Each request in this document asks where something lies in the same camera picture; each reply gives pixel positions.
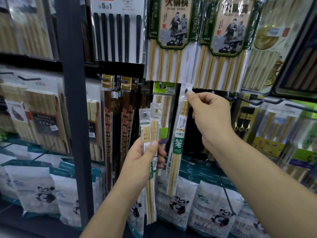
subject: person's right arm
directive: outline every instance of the person's right arm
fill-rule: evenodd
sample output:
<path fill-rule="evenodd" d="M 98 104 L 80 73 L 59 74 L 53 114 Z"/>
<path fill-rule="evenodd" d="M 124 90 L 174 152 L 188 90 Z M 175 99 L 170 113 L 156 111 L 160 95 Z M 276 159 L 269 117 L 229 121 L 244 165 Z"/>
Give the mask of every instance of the person's right arm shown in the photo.
<path fill-rule="evenodd" d="M 282 171 L 231 127 L 230 105 L 213 93 L 187 92 L 204 146 L 248 202 L 271 238 L 316 238 L 317 195 Z"/>

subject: person's right hand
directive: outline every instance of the person's right hand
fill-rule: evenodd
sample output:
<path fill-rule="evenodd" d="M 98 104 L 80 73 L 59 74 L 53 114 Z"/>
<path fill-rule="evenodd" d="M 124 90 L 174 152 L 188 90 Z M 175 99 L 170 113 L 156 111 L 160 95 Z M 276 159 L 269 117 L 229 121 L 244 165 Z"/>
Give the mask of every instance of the person's right hand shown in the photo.
<path fill-rule="evenodd" d="M 213 93 L 186 93 L 193 107 L 193 119 L 203 135 L 203 145 L 212 151 L 213 147 L 235 135 L 231 127 L 230 104 L 223 97 Z"/>

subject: person's left hand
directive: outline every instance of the person's left hand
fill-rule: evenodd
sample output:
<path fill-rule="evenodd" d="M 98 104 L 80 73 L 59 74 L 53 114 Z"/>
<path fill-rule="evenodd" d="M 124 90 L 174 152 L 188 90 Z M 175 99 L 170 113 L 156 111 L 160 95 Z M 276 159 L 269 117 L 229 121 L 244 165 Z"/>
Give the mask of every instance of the person's left hand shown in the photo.
<path fill-rule="evenodd" d="M 113 188 L 120 188 L 120 192 L 128 198 L 131 205 L 137 200 L 149 179 L 151 161 L 156 151 L 158 151 L 157 168 L 163 168 L 166 152 L 157 141 L 153 141 L 143 155 L 142 139 L 139 137 L 125 158 L 119 178 Z"/>

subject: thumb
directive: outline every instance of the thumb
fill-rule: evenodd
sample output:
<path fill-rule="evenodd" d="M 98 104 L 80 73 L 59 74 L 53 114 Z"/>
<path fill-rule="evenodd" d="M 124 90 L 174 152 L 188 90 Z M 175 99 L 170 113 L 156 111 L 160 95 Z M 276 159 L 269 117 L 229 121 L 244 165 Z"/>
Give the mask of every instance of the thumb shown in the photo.
<path fill-rule="evenodd" d="M 147 150 L 145 151 L 145 154 L 142 156 L 141 159 L 150 164 L 154 158 L 155 153 L 158 150 L 158 146 L 159 143 L 156 140 L 152 141 L 152 143 L 148 146 Z"/>
<path fill-rule="evenodd" d="M 198 114 L 200 111 L 204 109 L 205 104 L 200 100 L 200 98 L 198 97 L 196 93 L 189 90 L 186 93 L 186 97 L 190 105 L 193 107 L 193 110 L 196 114 Z"/>

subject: black metal post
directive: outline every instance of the black metal post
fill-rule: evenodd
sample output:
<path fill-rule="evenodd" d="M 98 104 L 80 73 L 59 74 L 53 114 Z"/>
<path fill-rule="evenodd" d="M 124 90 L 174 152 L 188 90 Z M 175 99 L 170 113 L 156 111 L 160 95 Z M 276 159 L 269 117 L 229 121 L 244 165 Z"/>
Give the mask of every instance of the black metal post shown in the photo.
<path fill-rule="evenodd" d="M 79 0 L 55 0 L 55 9 L 77 179 L 81 226 L 84 229 L 93 216 L 93 191 L 81 9 Z"/>

